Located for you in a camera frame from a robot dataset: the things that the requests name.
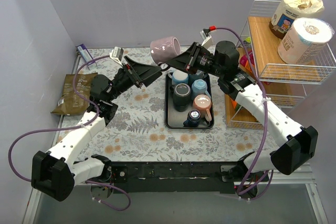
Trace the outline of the purple mug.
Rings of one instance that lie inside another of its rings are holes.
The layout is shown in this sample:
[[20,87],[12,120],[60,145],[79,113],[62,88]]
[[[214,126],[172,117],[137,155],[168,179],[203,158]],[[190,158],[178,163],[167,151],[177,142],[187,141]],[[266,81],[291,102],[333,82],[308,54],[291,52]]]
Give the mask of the purple mug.
[[150,53],[156,64],[165,63],[181,54],[181,46],[176,37],[166,37],[152,41]]

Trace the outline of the light blue faceted mug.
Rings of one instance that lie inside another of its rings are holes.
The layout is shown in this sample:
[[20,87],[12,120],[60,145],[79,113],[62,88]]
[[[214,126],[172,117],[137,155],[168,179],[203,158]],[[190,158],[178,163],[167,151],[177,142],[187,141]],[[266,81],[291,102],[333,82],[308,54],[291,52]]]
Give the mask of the light blue faceted mug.
[[207,88],[208,86],[206,81],[204,81],[203,79],[195,80],[191,86],[192,90],[191,99],[194,100],[200,94],[205,94],[209,98],[211,98],[211,95],[208,92]]

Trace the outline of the pink mug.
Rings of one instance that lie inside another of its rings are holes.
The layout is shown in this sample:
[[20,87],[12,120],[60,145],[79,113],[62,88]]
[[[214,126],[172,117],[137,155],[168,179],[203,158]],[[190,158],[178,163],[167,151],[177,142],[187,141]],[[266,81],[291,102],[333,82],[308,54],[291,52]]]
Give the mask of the pink mug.
[[197,109],[201,117],[204,118],[207,122],[212,121],[211,115],[212,101],[209,96],[205,94],[200,94],[195,97],[193,101],[193,108]]

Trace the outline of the dark blue mug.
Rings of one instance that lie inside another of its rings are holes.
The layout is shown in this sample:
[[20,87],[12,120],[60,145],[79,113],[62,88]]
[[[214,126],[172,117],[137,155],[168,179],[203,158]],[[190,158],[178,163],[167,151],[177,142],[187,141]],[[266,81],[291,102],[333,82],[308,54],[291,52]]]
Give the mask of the dark blue mug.
[[184,127],[198,127],[201,121],[201,113],[197,109],[192,109],[187,115],[187,119],[183,122]]

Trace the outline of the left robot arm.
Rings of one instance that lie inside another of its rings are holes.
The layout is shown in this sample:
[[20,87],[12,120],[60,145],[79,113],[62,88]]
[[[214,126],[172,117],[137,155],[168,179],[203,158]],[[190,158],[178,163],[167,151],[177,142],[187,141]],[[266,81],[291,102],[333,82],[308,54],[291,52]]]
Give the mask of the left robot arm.
[[47,152],[39,151],[34,155],[31,185],[35,189],[63,201],[75,186],[89,179],[98,182],[111,180],[112,163],[107,157],[94,154],[82,162],[76,159],[113,119],[118,106],[112,100],[132,86],[148,87],[162,75],[159,66],[137,63],[129,57],[125,60],[113,80],[103,74],[92,79],[90,105],[75,129]]

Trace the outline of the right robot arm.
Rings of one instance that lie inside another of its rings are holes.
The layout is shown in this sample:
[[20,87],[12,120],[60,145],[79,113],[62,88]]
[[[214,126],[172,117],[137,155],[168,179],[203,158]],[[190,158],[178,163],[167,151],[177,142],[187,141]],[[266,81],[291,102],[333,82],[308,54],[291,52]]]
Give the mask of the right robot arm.
[[194,42],[185,52],[163,62],[189,74],[200,70],[216,76],[220,89],[251,113],[277,143],[275,151],[257,151],[242,157],[227,177],[248,181],[257,172],[274,169],[290,175],[314,156],[317,130],[291,119],[265,95],[263,86],[238,66],[239,52],[233,42],[218,42],[214,53]]

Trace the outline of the dark grey mug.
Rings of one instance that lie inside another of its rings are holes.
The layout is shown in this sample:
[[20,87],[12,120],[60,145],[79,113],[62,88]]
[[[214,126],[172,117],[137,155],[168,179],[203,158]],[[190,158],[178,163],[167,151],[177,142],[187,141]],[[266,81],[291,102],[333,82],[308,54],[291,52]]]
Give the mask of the dark grey mug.
[[171,86],[173,93],[173,106],[175,110],[183,112],[191,101],[191,88],[188,84],[179,83]]

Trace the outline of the floral table mat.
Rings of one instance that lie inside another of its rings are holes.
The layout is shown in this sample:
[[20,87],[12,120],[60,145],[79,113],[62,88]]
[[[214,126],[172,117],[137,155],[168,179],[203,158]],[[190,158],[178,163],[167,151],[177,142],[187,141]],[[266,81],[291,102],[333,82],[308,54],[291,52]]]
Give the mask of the floral table mat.
[[228,128],[224,94],[211,77],[214,125],[206,130],[170,129],[164,123],[165,78],[149,87],[132,87],[115,100],[118,110],[108,124],[81,151],[77,160],[93,154],[112,161],[236,161],[262,147],[277,149],[262,131]]

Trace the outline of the black tray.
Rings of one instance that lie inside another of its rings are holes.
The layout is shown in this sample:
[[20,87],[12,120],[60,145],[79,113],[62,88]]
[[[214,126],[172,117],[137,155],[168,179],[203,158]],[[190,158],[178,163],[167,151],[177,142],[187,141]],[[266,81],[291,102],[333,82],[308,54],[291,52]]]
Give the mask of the black tray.
[[[210,95],[212,95],[212,88],[211,88],[211,81],[209,75],[206,75],[204,78],[204,81],[207,83],[207,91]],[[168,128],[171,129],[199,129],[199,130],[205,130],[210,129],[214,125],[214,110],[213,105],[210,108],[210,113],[212,116],[212,120],[210,122],[207,122],[204,118],[201,119],[200,124],[197,128],[193,127],[184,127],[184,121],[187,119],[187,115],[191,109],[193,109],[193,100],[191,100],[186,107],[186,109],[182,112],[178,111],[174,107],[173,103],[173,92],[171,91],[171,82],[172,79],[168,77],[168,74],[165,76],[165,113],[164,113],[164,122],[165,125]]]

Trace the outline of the small purple white box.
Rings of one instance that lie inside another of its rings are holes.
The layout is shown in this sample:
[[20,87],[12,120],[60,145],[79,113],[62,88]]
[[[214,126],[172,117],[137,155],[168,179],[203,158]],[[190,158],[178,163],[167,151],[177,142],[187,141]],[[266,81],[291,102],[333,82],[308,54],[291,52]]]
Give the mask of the small purple white box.
[[84,44],[78,45],[76,49],[85,62],[88,62],[93,59],[92,55],[90,54],[90,52],[88,51],[88,49]]

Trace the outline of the orange green box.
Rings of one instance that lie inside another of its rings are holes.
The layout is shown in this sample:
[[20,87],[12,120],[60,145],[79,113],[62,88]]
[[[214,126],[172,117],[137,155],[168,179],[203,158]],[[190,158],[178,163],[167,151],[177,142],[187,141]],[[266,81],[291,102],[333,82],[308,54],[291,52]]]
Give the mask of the orange green box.
[[240,110],[240,108],[242,107],[240,104],[238,104],[235,100],[233,100],[232,98],[229,98],[232,106],[233,106],[233,109],[234,111],[238,111]]

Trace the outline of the brown snack bag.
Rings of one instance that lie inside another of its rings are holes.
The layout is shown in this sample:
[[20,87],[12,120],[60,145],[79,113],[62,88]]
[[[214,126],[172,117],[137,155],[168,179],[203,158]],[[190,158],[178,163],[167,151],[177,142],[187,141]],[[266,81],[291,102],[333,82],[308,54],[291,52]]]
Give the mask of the brown snack bag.
[[[77,91],[86,99],[90,97],[90,89],[92,79],[97,75],[96,72],[90,74],[77,74],[75,84]],[[73,89],[74,74],[67,74],[65,76],[64,85],[62,88],[62,95],[51,112],[56,115],[78,115],[84,112],[89,106],[89,102],[80,98]]]

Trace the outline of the wrapped white toilet roll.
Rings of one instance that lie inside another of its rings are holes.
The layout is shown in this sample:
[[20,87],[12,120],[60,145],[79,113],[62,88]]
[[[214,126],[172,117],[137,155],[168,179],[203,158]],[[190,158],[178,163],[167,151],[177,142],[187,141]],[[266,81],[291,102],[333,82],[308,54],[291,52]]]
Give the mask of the wrapped white toilet roll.
[[278,46],[278,55],[287,64],[307,65],[332,39],[334,29],[317,18],[298,18]]

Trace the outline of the brown printed toilet roll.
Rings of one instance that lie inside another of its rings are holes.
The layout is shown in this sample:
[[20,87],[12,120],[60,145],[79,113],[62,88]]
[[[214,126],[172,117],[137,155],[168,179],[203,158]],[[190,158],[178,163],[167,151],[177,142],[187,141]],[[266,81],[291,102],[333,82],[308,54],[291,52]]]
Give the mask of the brown printed toilet roll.
[[318,18],[324,12],[323,0],[281,0],[274,12],[269,28],[283,39],[297,18]]

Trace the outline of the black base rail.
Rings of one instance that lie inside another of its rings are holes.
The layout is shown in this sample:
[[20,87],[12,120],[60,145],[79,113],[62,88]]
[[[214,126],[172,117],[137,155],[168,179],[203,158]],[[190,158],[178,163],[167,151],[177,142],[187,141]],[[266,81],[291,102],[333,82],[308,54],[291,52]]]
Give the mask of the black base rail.
[[237,162],[112,162],[94,182],[113,184],[128,193],[235,193],[234,182],[248,169]]

